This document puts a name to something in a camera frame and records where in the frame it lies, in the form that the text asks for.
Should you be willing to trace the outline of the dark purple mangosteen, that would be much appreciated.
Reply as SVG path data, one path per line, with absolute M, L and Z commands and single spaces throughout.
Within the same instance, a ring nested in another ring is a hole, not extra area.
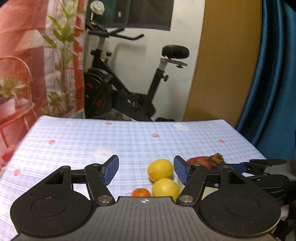
M 217 170 L 220 164 L 225 164 L 224 157 L 220 153 L 212 156 L 199 156 L 187 160 L 189 165 L 198 164 L 207 167 L 209 170 Z

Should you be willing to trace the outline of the yellow lemon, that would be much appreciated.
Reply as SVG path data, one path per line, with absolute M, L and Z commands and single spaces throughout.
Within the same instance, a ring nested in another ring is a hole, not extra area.
M 162 178 L 171 178 L 173 175 L 173 165 L 167 159 L 155 160 L 149 164 L 147 174 L 152 182 Z
M 179 186 L 169 178 L 162 178 L 156 181 L 152 186 L 152 194 L 154 197 L 171 196 L 173 200 L 176 200 L 179 193 Z

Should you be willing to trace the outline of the blue curtain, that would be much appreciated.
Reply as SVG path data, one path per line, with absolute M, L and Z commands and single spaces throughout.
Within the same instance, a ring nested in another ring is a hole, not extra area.
M 262 1 L 257 65 L 236 130 L 266 158 L 295 158 L 295 1 Z

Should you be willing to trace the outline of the small orange tangerine far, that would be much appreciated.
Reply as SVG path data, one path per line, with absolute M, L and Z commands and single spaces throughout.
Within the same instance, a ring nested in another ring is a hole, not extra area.
M 137 188 L 133 190 L 131 197 L 151 197 L 151 193 L 145 188 Z

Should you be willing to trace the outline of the blue plaid tablecloth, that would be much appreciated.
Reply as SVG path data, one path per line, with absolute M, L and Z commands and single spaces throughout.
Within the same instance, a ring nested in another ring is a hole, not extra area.
M 13 202 L 61 166 L 83 169 L 119 157 L 109 185 L 114 197 L 137 188 L 151 189 L 149 164 L 157 159 L 188 160 L 220 153 L 227 163 L 263 159 L 263 155 L 224 120 L 141 122 L 83 120 L 41 116 L 25 135 L 1 175 L 1 240 L 16 230 Z

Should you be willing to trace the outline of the wooden door panel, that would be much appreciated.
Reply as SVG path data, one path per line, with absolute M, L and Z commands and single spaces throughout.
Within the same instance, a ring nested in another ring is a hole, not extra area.
M 261 1 L 206 1 L 184 121 L 223 119 L 236 126 L 253 80 Z

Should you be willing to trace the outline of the printed backdrop cloth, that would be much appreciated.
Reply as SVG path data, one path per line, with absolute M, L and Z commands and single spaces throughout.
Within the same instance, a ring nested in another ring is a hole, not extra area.
M 1 165 L 40 116 L 83 118 L 86 1 L 1 1 Z

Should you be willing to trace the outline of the dark window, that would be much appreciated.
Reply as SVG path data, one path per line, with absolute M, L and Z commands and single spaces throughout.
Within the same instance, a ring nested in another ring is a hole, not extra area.
M 174 1 L 117 0 L 103 1 L 105 11 L 94 19 L 106 28 L 143 28 L 171 30 Z

